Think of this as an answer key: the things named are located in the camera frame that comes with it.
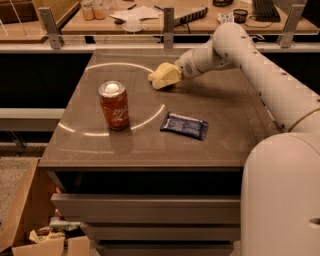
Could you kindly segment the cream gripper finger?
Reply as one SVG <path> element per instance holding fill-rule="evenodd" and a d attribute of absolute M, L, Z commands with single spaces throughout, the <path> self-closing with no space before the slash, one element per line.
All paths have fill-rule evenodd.
<path fill-rule="evenodd" d="M 158 68 L 148 75 L 148 80 L 153 82 L 162 78 L 171 69 L 171 64 L 164 62 L 158 66 Z"/>
<path fill-rule="evenodd" d="M 156 90 L 160 90 L 162 88 L 165 88 L 167 86 L 170 86 L 174 83 L 173 80 L 163 80 L 163 79 L 159 79 L 159 80 L 155 80 L 152 82 L 152 86 L 154 89 Z"/>

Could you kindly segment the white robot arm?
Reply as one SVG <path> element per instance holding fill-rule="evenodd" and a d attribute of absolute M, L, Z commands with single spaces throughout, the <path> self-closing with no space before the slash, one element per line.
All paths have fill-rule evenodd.
<path fill-rule="evenodd" d="M 247 79 L 277 131 L 250 151 L 241 184 L 241 256 L 320 256 L 320 102 L 255 46 L 237 23 L 163 63 L 155 89 L 234 67 Z"/>

